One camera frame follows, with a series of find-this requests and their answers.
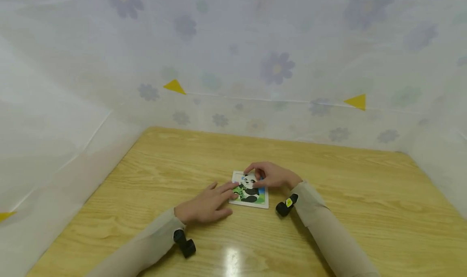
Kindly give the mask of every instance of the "wooden table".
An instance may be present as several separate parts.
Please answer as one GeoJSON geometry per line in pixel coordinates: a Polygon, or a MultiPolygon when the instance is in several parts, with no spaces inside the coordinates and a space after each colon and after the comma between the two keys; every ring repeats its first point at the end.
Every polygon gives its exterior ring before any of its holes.
{"type": "MultiPolygon", "coordinates": [[[[465,276],[466,222],[407,155],[336,146],[150,128],[54,241],[29,277],[83,276],[157,215],[233,170],[269,160],[309,179],[382,276],[465,276]]],[[[233,206],[233,215],[187,235],[143,276],[327,276],[295,212],[233,206]]]]}

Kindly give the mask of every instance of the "finger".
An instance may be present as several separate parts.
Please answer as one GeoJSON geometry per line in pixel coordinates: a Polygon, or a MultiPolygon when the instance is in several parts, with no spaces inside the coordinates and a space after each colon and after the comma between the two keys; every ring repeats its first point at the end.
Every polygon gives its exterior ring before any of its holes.
{"type": "Polygon", "coordinates": [[[255,169],[255,177],[257,181],[261,179],[261,172],[262,171],[260,169],[255,169]]]}
{"type": "Polygon", "coordinates": [[[253,188],[268,187],[268,178],[264,178],[261,181],[253,183],[253,188]]]}
{"type": "Polygon", "coordinates": [[[225,201],[227,201],[228,199],[231,199],[232,197],[234,197],[234,195],[236,195],[232,190],[227,190],[225,192],[223,192],[221,194],[221,199],[219,200],[219,206],[222,205],[222,203],[224,203],[225,201]]]}
{"type": "Polygon", "coordinates": [[[208,187],[206,187],[205,190],[212,190],[212,189],[214,189],[216,186],[217,186],[217,181],[215,181],[214,183],[210,184],[208,187]]]}
{"type": "Polygon", "coordinates": [[[259,161],[257,163],[251,163],[244,171],[243,173],[247,174],[249,172],[251,172],[253,169],[260,169],[260,170],[263,170],[264,169],[264,161],[259,161]]]}
{"type": "Polygon", "coordinates": [[[233,213],[232,209],[224,208],[214,211],[214,221],[225,218],[233,213]]]}
{"type": "Polygon", "coordinates": [[[225,191],[228,191],[228,190],[231,190],[235,187],[237,187],[239,185],[239,182],[227,182],[223,185],[221,185],[220,187],[217,187],[217,191],[219,191],[219,193],[224,193],[225,191]]]}

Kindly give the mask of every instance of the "hand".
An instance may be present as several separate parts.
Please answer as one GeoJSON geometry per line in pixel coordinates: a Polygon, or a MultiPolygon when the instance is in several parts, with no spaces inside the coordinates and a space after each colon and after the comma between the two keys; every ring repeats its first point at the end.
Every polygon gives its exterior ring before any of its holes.
{"type": "Polygon", "coordinates": [[[217,182],[214,182],[193,199],[175,207],[175,216],[185,225],[191,222],[213,222],[227,217],[232,214],[232,209],[219,207],[228,199],[238,198],[232,191],[238,185],[239,183],[227,182],[216,188],[217,182]]]}
{"type": "Polygon", "coordinates": [[[291,170],[287,170],[269,161],[252,163],[245,169],[244,173],[247,174],[253,169],[255,170],[255,176],[258,180],[253,184],[253,188],[281,187],[287,185],[287,187],[293,189],[303,181],[300,176],[291,170]]]}

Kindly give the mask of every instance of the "green grass picture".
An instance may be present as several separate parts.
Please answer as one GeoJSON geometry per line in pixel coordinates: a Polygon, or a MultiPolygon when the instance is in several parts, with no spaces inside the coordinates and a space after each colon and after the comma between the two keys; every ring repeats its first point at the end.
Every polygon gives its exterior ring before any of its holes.
{"type": "MultiPolygon", "coordinates": [[[[242,202],[242,199],[243,199],[243,192],[242,192],[242,189],[239,188],[239,187],[235,187],[233,189],[233,192],[238,194],[239,197],[236,198],[236,201],[239,201],[239,202],[242,202]]],[[[253,203],[256,203],[256,204],[263,204],[265,201],[265,195],[264,195],[264,190],[260,191],[260,196],[258,197],[258,199],[253,202],[253,203]]]]}

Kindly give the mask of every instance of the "white curtain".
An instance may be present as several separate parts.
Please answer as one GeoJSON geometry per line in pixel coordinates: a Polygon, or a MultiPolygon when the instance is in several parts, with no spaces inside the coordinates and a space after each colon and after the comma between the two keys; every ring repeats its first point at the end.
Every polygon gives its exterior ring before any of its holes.
{"type": "Polygon", "coordinates": [[[466,1],[0,0],[0,268],[153,125],[405,152],[466,217],[466,1]]]}

